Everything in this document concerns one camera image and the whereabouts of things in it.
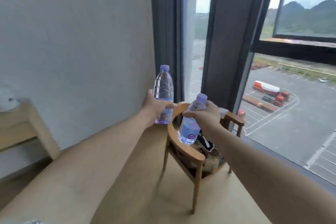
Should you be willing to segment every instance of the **water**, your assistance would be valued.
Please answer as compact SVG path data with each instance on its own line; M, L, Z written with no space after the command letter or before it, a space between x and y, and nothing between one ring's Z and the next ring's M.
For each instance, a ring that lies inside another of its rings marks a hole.
M174 86L173 80L169 73L168 65L160 66L160 73L158 74L155 83L153 95L156 99L163 99L168 101L174 101ZM173 116L173 109L166 108L158 119L155 119L155 123L168 124L171 122Z
M198 94L196 100L188 107L188 111L200 111L205 109L207 98L205 94ZM182 124L178 131L178 139L181 143L191 145L196 141L199 132L200 127L193 118L183 117Z

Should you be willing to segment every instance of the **left hand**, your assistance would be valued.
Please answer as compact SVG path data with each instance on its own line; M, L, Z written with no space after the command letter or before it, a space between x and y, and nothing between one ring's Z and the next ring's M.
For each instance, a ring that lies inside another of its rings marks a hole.
M142 109L149 118L147 128L153 125L156 118L159 118L165 108L175 108L177 104L172 101L158 100L153 96L153 90L148 90L142 103Z

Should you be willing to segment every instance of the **hand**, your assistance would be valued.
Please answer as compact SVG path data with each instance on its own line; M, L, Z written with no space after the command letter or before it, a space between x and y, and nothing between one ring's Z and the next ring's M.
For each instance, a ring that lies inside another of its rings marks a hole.
M219 125L219 121L221 120L221 112L214 103L207 100L205 105L207 108L201 111L183 112L184 117L194 118L202 130L208 128L211 125Z
M165 108L175 108L177 104L172 101L158 100L153 96L153 90L148 90L142 103L142 111L149 119L146 128L153 125L156 118L159 118Z

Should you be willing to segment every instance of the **chair leg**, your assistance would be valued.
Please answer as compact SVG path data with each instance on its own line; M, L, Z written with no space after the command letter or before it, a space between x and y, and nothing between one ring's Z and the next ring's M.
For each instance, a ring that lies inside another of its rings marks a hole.
M169 140L169 136L167 136L166 148L165 148L165 156L164 156L164 159L163 159L162 173L164 173L166 171L167 160L168 160L168 153L169 153L169 145L170 145L170 140Z
M203 169L203 164L199 163L197 170L196 170L196 176L195 176L194 197L192 199L192 210L191 210L192 214L194 214L196 211L198 192L200 190L200 184L202 180L202 169Z

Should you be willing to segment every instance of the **purple bottle cap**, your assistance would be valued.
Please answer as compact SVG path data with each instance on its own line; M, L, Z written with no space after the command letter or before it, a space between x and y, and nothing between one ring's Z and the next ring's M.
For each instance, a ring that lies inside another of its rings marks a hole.
M201 103L205 103L208 99L208 96L203 94L203 93L199 93L196 97L196 100L201 102Z
M167 71L167 72L169 72L169 66L168 65L161 65L160 66L160 71Z

